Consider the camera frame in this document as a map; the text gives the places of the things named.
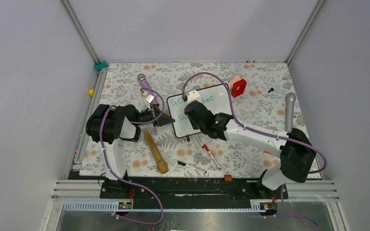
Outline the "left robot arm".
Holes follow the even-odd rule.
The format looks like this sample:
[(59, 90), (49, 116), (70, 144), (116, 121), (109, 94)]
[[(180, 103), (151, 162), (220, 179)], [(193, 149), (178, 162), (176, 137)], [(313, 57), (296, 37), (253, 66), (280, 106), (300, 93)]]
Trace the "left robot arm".
[(114, 106), (100, 104), (86, 123), (86, 134), (101, 145), (101, 152), (106, 167), (105, 177), (115, 180), (112, 192), (119, 198), (130, 193), (127, 170), (123, 164), (122, 153), (114, 147), (119, 141), (137, 142), (140, 139), (140, 125), (152, 124), (161, 127), (175, 122), (170, 115), (164, 113), (159, 104), (138, 111), (132, 104)]

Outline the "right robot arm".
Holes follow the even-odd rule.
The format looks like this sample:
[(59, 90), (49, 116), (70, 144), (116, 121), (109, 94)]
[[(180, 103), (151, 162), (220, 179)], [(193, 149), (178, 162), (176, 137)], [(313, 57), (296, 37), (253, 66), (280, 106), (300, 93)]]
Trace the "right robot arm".
[(265, 170), (259, 177), (257, 192), (263, 198), (271, 197), (281, 185), (288, 182), (304, 183), (316, 156), (306, 135), (299, 129), (278, 132), (254, 129), (226, 113), (213, 114), (202, 103), (189, 103), (184, 113), (193, 129), (212, 139), (233, 141), (267, 151), (279, 163)]

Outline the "white whiteboard black frame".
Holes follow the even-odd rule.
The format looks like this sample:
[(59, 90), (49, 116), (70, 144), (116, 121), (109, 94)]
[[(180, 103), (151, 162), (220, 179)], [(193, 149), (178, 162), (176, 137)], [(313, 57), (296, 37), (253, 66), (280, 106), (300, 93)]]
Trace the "white whiteboard black frame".
[[(231, 114), (230, 101), (223, 85), (214, 85), (208, 88), (197, 89), (201, 96), (201, 102), (213, 114)], [(187, 103), (182, 99), (181, 94), (172, 95), (166, 100), (171, 117), (175, 120), (173, 125), (174, 134), (178, 138), (191, 136), (200, 133), (200, 130), (193, 129), (190, 120), (184, 113)]]

